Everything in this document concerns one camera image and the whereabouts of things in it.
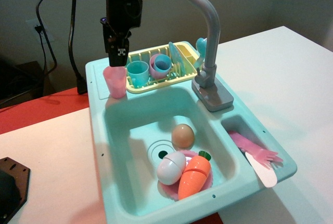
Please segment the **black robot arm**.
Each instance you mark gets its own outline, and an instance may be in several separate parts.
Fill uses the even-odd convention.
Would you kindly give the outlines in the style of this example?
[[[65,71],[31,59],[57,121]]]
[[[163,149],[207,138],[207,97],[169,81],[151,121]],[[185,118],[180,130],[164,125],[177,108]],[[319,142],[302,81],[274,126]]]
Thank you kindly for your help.
[[[106,0],[106,16],[100,19],[100,23],[111,67],[127,64],[131,29],[140,27],[142,9],[143,0]]]

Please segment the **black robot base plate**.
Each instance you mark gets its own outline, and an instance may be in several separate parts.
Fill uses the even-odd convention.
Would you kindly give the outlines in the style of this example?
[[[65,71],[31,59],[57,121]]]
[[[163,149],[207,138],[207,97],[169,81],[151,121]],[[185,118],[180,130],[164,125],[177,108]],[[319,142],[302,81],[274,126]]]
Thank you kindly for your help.
[[[4,157],[1,159],[1,223],[9,223],[28,198],[30,169]]]

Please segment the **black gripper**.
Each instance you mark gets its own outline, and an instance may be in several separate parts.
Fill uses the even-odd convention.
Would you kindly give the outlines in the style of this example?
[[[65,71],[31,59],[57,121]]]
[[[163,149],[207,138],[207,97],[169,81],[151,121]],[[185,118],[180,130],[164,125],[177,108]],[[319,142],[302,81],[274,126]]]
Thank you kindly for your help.
[[[111,67],[124,67],[129,54],[130,30],[142,20],[143,0],[106,0],[106,20],[102,23],[105,51]]]

